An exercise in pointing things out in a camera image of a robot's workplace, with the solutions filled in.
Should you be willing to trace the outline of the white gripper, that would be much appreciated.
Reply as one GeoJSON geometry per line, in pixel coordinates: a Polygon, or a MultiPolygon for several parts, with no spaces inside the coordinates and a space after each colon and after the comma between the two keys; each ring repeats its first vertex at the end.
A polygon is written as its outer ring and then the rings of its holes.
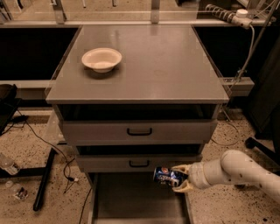
{"type": "Polygon", "coordinates": [[[198,162],[192,165],[180,164],[173,166],[176,172],[189,174],[189,182],[185,180],[180,186],[173,187],[175,193],[187,193],[193,189],[193,186],[199,189],[207,189],[217,185],[222,181],[221,164],[219,161],[198,162]]]}

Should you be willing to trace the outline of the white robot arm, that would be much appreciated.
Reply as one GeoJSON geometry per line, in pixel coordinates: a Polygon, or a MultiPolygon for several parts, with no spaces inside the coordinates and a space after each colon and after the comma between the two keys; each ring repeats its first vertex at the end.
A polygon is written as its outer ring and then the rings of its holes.
{"type": "Polygon", "coordinates": [[[227,150],[218,159],[181,164],[172,169],[187,175],[181,185],[172,188],[175,193],[187,193],[193,188],[204,190],[215,185],[250,184],[280,203],[280,177],[239,150],[227,150]]]}

